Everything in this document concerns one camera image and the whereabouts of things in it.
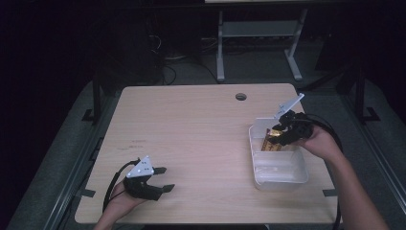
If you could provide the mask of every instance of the dark floor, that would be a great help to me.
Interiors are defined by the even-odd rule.
[[[296,54],[298,65],[302,70],[304,80],[293,80],[287,62],[283,57],[283,46],[276,45],[267,51],[249,51],[239,55],[225,57],[226,81],[223,83],[273,83],[290,82],[297,88],[309,85],[319,79],[325,72],[315,71],[323,42],[301,42]],[[177,62],[168,62],[169,68],[164,68],[166,82],[172,81],[174,73],[176,79],[172,84],[217,84],[215,75],[215,55],[202,56],[201,62],[194,59],[182,59]],[[372,106],[381,122],[370,122],[361,126],[353,116],[351,102],[354,98],[352,89],[346,97],[335,91],[340,76],[321,85],[311,92],[304,92],[302,103],[306,112],[315,113],[327,118],[337,129],[341,136],[346,155],[353,164],[363,185],[372,197],[376,206],[382,212],[391,229],[402,229],[406,224],[404,210],[398,204],[392,187],[387,182],[385,173],[380,170],[379,161],[366,141],[367,128],[372,135],[379,137],[379,147],[402,183],[404,178],[404,159],[402,148],[406,145],[401,138],[406,128],[398,116],[387,105],[379,88],[367,81],[365,106]],[[103,97],[103,117],[96,126],[81,120],[84,112],[92,108],[92,84],[84,87],[65,122],[51,145],[42,165],[37,172],[32,185],[25,194],[17,212],[9,225],[9,229],[38,229],[44,226],[53,226],[51,229],[91,229],[93,225],[77,224],[74,221],[75,210],[79,203],[77,196],[64,194],[64,182],[75,184],[71,188],[77,193],[79,183],[85,184],[86,171],[91,168],[92,160],[89,157],[99,138],[103,137],[114,111],[115,104],[120,98],[120,91],[116,97]],[[87,154],[84,163],[75,168],[78,159]],[[52,183],[52,188],[44,191]],[[60,201],[69,202],[66,206],[56,206]],[[60,212],[52,210],[61,208]],[[137,229],[141,226],[118,224],[120,229]],[[330,229],[330,225],[280,225],[271,224],[272,229]]]

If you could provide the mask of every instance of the human arm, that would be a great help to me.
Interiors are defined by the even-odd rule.
[[[124,190],[123,182],[118,183],[111,194],[111,200],[102,213],[94,230],[110,230],[113,224],[127,215],[138,205],[144,203],[146,200],[141,198],[134,198]]]
[[[338,190],[345,229],[389,229],[359,182],[349,160],[328,132],[315,126],[309,139],[294,144],[328,163]]]

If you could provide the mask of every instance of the light wood tabletop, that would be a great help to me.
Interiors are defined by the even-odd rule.
[[[237,100],[238,93],[247,99]],[[334,188],[326,165],[304,149],[309,179],[299,189],[274,193],[255,187],[249,127],[296,96],[284,83],[127,87],[86,186],[96,193],[81,198],[76,221],[97,222],[114,173],[148,155],[154,167],[167,168],[148,184],[175,187],[119,222],[333,223],[337,197],[324,196],[323,190]],[[303,111],[299,103],[293,110]]]

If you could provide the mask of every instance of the white plastic container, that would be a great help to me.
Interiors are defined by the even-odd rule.
[[[266,129],[278,123],[275,118],[257,118],[249,129],[255,185],[262,191],[291,192],[308,180],[301,149],[284,146],[281,151],[261,151]]]

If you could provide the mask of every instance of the person's left hand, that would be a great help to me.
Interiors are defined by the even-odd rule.
[[[94,230],[111,229],[117,220],[127,215],[138,205],[147,201],[146,199],[134,198],[125,192],[123,182],[118,183],[114,187],[110,198],[112,199],[105,208]]]

